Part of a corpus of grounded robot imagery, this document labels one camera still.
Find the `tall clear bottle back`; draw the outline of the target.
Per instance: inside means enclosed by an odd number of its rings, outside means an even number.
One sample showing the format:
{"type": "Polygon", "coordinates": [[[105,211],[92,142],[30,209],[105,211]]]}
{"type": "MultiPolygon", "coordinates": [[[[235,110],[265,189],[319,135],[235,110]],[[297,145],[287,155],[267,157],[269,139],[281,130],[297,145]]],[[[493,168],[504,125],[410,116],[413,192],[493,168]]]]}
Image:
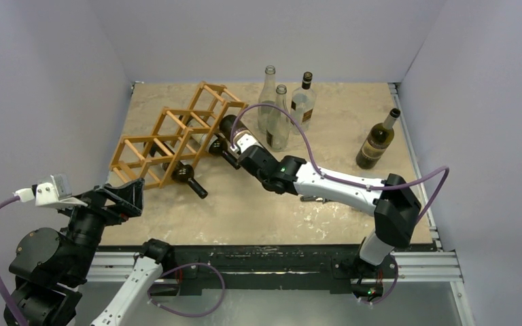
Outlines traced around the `tall clear bottle back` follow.
{"type": "Polygon", "coordinates": [[[264,103],[264,105],[258,107],[258,128],[262,133],[266,132],[268,115],[272,108],[266,106],[266,104],[275,104],[276,92],[275,92],[275,74],[276,68],[273,65],[268,65],[265,68],[264,85],[259,95],[258,102],[264,103]]]}

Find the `olive green wine bottle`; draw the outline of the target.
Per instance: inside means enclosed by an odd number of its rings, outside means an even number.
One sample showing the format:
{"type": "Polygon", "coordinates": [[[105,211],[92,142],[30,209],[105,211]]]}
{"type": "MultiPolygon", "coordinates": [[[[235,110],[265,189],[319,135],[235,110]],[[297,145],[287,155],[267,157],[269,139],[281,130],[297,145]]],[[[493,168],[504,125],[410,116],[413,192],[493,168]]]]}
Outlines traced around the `olive green wine bottle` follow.
{"type": "Polygon", "coordinates": [[[241,121],[236,122],[235,115],[226,115],[221,119],[219,129],[228,141],[232,141],[235,137],[239,137],[242,134],[252,134],[251,130],[241,121]]]}

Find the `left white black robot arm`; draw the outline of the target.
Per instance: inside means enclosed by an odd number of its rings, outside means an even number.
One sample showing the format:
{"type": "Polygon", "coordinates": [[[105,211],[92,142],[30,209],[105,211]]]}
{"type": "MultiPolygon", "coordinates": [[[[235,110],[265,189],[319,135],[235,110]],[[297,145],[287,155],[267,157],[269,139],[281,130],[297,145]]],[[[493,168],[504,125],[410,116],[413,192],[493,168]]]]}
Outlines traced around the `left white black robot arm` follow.
{"type": "Polygon", "coordinates": [[[59,230],[29,232],[9,266],[16,284],[12,300],[27,325],[67,325],[76,316],[82,297],[76,287],[86,283],[105,228],[142,214],[144,187],[138,178],[73,195],[64,174],[32,186],[37,207],[55,209],[69,221],[59,230]]]}

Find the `wooden wine rack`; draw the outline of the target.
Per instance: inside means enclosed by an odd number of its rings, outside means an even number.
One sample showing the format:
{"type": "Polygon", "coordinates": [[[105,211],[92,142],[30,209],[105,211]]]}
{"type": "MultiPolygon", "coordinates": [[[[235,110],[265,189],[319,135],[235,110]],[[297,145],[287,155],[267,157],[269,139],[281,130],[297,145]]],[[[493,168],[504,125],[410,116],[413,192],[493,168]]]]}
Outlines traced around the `wooden wine rack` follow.
{"type": "Polygon", "coordinates": [[[163,107],[147,134],[122,135],[109,171],[123,183],[142,178],[145,189],[173,184],[177,163],[184,161],[196,169],[209,155],[207,142],[220,133],[222,118],[246,107],[225,85],[202,81],[186,107],[163,107]]]}

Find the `dark bottle in lower rack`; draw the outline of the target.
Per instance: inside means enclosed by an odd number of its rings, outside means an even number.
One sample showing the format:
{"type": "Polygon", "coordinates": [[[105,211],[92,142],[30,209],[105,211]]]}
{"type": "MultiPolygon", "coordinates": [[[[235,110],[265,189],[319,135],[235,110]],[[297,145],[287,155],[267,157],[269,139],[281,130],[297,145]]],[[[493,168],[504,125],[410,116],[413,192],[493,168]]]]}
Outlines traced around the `dark bottle in lower rack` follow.
{"type": "Polygon", "coordinates": [[[193,167],[184,161],[177,161],[171,173],[171,179],[176,183],[188,185],[199,198],[208,196],[207,190],[194,178],[193,167]]]}

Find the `dark labelled wine bottle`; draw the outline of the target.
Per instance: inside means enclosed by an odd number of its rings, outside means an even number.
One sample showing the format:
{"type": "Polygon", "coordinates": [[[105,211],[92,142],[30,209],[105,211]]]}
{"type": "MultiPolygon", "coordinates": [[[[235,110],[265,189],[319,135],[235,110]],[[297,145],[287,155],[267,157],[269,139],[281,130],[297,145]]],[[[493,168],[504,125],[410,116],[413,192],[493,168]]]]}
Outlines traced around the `dark labelled wine bottle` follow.
{"type": "Polygon", "coordinates": [[[227,140],[219,137],[212,139],[208,145],[207,151],[213,156],[222,157],[235,170],[240,169],[241,166],[239,165],[238,160],[229,152],[227,140]]]}

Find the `black pruning shears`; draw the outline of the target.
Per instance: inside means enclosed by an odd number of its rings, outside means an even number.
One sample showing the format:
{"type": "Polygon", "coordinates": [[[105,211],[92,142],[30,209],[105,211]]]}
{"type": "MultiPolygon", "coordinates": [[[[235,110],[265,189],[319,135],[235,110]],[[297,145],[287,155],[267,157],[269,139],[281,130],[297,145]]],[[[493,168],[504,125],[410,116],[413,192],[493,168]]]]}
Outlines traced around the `black pruning shears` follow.
{"type": "Polygon", "coordinates": [[[300,197],[301,202],[320,202],[322,204],[325,204],[327,202],[331,202],[330,199],[321,197],[321,196],[301,196],[300,197]]]}

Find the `clear bottle front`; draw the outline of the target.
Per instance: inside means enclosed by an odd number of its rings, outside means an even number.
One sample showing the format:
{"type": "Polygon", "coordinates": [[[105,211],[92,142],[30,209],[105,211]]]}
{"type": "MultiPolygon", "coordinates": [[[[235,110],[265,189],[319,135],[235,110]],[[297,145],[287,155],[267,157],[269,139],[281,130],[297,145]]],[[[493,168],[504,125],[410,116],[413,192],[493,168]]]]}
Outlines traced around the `clear bottle front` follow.
{"type": "Polygon", "coordinates": [[[266,127],[266,142],[275,151],[283,151],[290,135],[290,119],[284,113],[287,111],[287,87],[279,84],[276,87],[274,106],[268,116],[266,127]]]}

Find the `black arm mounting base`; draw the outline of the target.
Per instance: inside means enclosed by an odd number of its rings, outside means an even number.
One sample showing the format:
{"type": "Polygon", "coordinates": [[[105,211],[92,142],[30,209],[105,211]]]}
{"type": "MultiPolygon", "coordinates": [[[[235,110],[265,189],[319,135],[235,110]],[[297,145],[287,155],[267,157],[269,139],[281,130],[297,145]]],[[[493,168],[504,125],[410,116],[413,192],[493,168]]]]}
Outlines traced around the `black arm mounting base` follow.
{"type": "Polygon", "coordinates": [[[357,244],[171,245],[149,240],[135,256],[156,259],[165,276],[155,294],[201,295],[206,289],[308,290],[355,294],[377,300],[383,280],[394,280],[397,263],[387,255],[379,267],[357,267],[357,244]]]}

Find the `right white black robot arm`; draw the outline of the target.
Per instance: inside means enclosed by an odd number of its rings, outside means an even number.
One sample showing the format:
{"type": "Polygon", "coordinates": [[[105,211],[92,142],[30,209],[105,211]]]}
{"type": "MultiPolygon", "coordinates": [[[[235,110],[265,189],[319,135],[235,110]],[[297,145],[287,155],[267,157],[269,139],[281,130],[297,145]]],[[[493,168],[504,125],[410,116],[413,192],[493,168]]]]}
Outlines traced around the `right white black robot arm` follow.
{"type": "Polygon", "coordinates": [[[323,198],[372,216],[374,230],[365,237],[354,259],[355,269],[362,276],[378,271],[393,249],[410,245],[421,203],[405,187],[401,176],[390,174],[386,179],[373,179],[372,187],[366,189],[341,183],[343,177],[353,179],[343,173],[334,173],[327,179],[302,158],[285,156],[277,160],[261,145],[231,148],[238,155],[238,163],[269,192],[323,198]]]}

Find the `clear liquor bottle black cap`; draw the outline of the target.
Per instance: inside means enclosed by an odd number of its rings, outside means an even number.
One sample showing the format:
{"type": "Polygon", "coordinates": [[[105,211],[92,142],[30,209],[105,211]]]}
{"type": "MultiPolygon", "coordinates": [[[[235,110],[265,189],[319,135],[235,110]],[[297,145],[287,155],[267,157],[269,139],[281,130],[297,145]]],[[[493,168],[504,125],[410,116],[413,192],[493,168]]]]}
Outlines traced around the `clear liquor bottle black cap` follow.
{"type": "Polygon", "coordinates": [[[299,123],[304,132],[309,129],[311,116],[317,98],[314,89],[311,88],[312,80],[312,72],[304,72],[301,86],[295,89],[292,93],[290,105],[291,115],[294,120],[299,123]]]}

